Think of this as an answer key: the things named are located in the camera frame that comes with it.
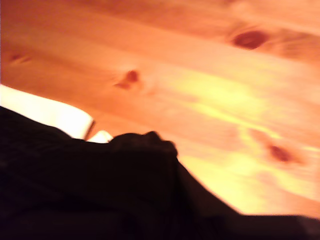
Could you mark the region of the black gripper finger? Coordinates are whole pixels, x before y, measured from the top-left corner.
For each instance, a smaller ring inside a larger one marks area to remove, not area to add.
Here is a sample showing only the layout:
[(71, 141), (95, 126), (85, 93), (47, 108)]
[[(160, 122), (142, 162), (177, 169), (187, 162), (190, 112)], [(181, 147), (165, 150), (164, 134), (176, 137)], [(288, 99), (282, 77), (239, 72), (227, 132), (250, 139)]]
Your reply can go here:
[(227, 225), (237, 213), (176, 163), (176, 239), (240, 240)]

